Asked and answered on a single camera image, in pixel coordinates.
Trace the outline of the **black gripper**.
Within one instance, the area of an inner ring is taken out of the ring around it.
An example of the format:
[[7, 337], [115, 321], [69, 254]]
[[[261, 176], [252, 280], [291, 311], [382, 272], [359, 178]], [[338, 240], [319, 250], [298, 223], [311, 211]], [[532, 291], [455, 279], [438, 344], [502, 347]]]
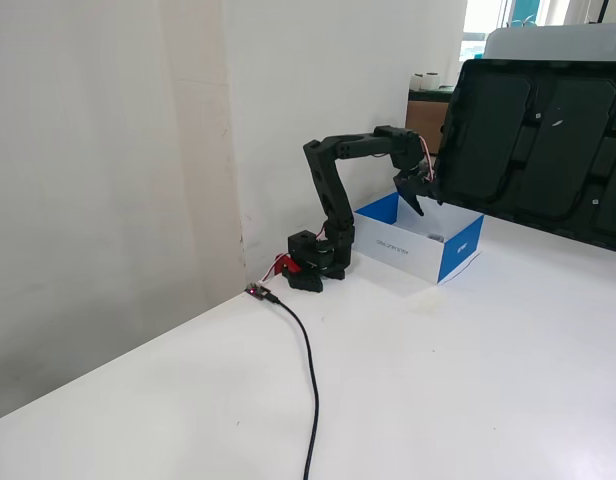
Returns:
[[399, 196], [420, 216], [424, 211], [418, 195], [443, 204], [443, 196], [438, 181], [433, 180], [434, 172], [429, 155], [421, 149], [392, 153], [391, 161], [397, 174], [393, 181]]

